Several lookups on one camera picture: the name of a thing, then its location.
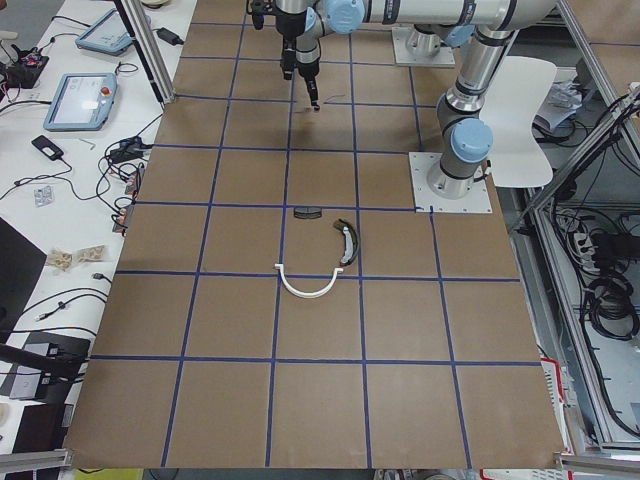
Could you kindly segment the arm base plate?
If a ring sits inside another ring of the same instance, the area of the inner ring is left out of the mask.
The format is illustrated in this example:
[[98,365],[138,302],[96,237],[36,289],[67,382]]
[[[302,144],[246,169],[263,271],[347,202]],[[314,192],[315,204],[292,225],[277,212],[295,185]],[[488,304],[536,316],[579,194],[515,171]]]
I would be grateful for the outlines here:
[[455,57],[450,47],[433,33],[415,27],[393,27],[391,31],[395,64],[406,67],[453,68]]
[[482,168],[472,177],[448,177],[440,165],[440,153],[410,152],[409,163],[415,210],[421,213],[491,214]]

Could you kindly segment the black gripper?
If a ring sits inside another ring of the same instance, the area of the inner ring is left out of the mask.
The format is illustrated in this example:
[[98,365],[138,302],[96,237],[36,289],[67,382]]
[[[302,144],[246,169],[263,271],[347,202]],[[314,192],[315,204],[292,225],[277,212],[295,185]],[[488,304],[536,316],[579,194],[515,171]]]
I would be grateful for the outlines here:
[[274,16],[276,29],[285,40],[296,40],[305,31],[308,3],[303,0],[252,0],[247,2],[247,14],[256,30],[264,28],[264,17]]
[[320,71],[319,61],[319,49],[296,52],[296,40],[283,39],[280,59],[283,78],[291,80],[297,64],[298,73],[304,78],[310,105],[314,111],[320,110],[319,90],[316,82],[316,76]]

